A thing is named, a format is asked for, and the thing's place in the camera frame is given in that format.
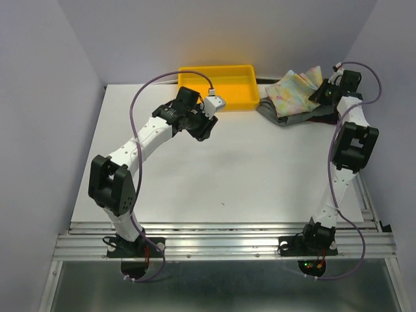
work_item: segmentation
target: gray floor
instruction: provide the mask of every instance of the gray floor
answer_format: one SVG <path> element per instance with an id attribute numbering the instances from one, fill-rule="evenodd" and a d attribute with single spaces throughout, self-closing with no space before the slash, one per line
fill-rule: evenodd
<path id="1" fill-rule="evenodd" d="M 326 275 L 355 264 L 329 261 Z M 305 279 L 283 261 L 168 263 L 158 281 L 145 284 L 124 281 L 119 267 L 64 263 L 53 311 L 399 311 L 382 259 L 337 281 Z"/>

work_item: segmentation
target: folded clothing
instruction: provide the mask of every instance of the folded clothing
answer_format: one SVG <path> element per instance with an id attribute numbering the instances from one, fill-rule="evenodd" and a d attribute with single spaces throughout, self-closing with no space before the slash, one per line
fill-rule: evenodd
<path id="1" fill-rule="evenodd" d="M 276 108 L 278 118 L 282 118 L 318 108 L 320 105 L 310 101 L 309 96 L 318 90 L 321 84 L 320 66 L 300 75 L 289 70 L 280 81 L 266 87 L 266 93 Z"/>
<path id="2" fill-rule="evenodd" d="M 334 112 L 334 105 L 319 105 L 311 112 L 301 112 L 300 114 L 279 117 L 276 107 L 269 97 L 260 100 L 260 104 L 256 108 L 256 111 L 274 124 L 282 127 L 299 124 L 300 122 L 305 122 L 307 120 L 312 122 L 324 122 L 325 124 L 336 124 L 338 121 L 338 114 Z"/>

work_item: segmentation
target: yellow bin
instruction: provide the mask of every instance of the yellow bin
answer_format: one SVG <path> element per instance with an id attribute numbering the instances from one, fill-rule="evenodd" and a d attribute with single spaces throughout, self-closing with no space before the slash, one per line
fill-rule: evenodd
<path id="1" fill-rule="evenodd" d="M 225 111 L 253 110 L 260 102 L 252 65 L 181 67 L 179 70 L 206 74 L 214 84 L 215 94 L 226 101 Z M 207 81 L 193 73 L 180 73 L 177 85 L 198 91 L 203 98 L 208 95 Z"/>

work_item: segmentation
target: gray cloth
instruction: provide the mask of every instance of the gray cloth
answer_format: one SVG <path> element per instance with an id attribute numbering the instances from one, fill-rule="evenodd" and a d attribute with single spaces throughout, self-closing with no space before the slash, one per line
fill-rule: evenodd
<path id="1" fill-rule="evenodd" d="M 333 105 L 320 105 L 311 112 L 301 112 L 300 114 L 279 118 L 272 100 L 269 97 L 265 97 L 260 100 L 260 104 L 257 106 L 256 111 L 272 123 L 285 127 L 286 125 L 294 125 L 299 124 L 300 122 L 305 122 L 312 117 L 330 115 L 333 113 L 333 109 Z"/>

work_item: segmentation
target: table surface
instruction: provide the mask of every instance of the table surface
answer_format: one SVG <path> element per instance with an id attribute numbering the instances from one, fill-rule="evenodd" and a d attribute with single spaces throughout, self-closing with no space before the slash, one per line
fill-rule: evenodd
<path id="1" fill-rule="evenodd" d="M 88 155 L 72 222 L 108 222 L 88 197 L 91 160 L 132 137 L 129 106 L 141 85 L 109 85 Z M 177 85 L 151 85 L 139 96 L 135 121 L 175 98 Z M 264 86 L 259 86 L 261 96 Z M 281 128 L 255 111 L 218 113 L 211 137 L 198 142 L 179 133 L 143 166 L 135 207 L 141 222 L 308 222 L 328 184 L 326 159 L 334 126 L 306 122 Z M 341 209 L 362 222 L 356 184 Z"/>

